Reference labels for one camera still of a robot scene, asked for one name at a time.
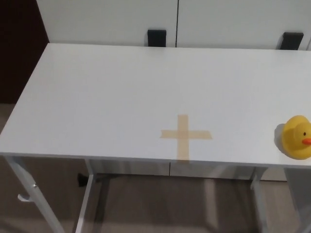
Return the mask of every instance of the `masking tape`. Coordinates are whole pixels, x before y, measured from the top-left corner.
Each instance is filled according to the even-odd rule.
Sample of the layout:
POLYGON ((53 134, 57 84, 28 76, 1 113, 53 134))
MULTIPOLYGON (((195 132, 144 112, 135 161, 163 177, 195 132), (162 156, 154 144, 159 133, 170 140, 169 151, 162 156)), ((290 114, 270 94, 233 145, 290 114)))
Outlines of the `masking tape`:
POLYGON ((188 125, 188 115, 178 115, 177 130, 161 131, 161 138, 177 139, 177 159, 179 161, 189 161, 189 139, 212 139, 209 131, 189 131, 188 125))

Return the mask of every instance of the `table frame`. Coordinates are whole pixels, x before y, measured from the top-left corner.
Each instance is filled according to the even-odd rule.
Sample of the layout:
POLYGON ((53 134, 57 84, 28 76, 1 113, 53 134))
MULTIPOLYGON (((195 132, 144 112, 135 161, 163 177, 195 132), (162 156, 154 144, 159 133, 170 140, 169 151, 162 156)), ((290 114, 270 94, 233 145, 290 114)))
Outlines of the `table frame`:
MULTIPOLYGON (((37 208, 55 233, 65 233, 64 228, 62 227, 61 223, 55 216, 53 210, 51 209, 50 205, 46 201, 44 195, 40 191, 39 187, 35 183, 32 175, 27 170, 22 158, 19 156, 5 156, 6 161, 8 162, 9 166, 13 170, 13 172, 18 177, 19 181, 22 183, 26 191, 28 192, 30 198, 36 204, 37 208)), ((92 187, 95 183, 96 174, 92 168, 91 162, 89 159, 85 159, 86 167, 88 170, 88 181, 86 185, 86 191, 83 197, 83 202, 79 214, 79 219, 77 222, 75 233, 81 233, 84 225, 84 218, 86 214, 86 208, 88 199, 90 196, 90 192, 92 187)), ((267 167, 256 167, 254 170, 254 174, 252 176, 252 183, 250 188, 254 191, 255 196, 255 203, 258 213, 258 220, 260 223, 260 232, 261 233, 268 233, 268 225, 267 225, 267 217, 265 212, 265 206, 263 201, 263 196, 261 193, 260 188, 260 180, 266 171, 267 167)), ((301 223, 297 233, 308 233, 311 230, 311 219, 309 221, 301 223)))

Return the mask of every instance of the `dark wall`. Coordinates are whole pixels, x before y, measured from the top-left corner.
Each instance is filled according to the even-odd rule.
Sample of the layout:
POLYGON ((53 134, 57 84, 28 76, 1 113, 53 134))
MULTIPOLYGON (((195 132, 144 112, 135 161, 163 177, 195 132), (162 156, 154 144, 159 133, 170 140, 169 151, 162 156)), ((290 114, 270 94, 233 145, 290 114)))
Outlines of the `dark wall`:
POLYGON ((0 0, 0 103, 16 103, 49 42, 36 0, 0 0))

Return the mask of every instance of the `black bracket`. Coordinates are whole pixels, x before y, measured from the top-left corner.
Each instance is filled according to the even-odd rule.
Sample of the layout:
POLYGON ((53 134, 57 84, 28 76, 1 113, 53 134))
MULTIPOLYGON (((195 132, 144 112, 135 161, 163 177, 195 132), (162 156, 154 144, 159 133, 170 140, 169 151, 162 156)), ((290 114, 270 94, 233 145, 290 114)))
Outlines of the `black bracket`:
POLYGON ((149 47, 166 47, 166 30, 148 30, 149 47))
POLYGON ((284 33, 280 50, 298 50, 303 33, 284 33))
MULTIPOLYGON (((95 182, 101 182, 104 179, 113 179, 113 178, 117 178, 120 176, 124 176, 124 175, 122 174, 98 174, 96 175, 95 182)), ((88 182, 88 176, 78 173, 77 180, 78 180, 79 187, 85 187, 88 182)))

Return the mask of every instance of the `cabinet door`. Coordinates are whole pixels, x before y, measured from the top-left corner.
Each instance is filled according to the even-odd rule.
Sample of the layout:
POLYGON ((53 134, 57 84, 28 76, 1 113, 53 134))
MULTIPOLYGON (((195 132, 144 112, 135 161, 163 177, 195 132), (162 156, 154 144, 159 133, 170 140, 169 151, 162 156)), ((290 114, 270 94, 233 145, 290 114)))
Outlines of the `cabinet door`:
POLYGON ((178 47, 275 49, 288 32, 311 37, 311 1, 180 0, 178 47))
POLYGON ((50 42, 144 46, 148 29, 165 29, 175 47, 177 0, 37 2, 50 42))

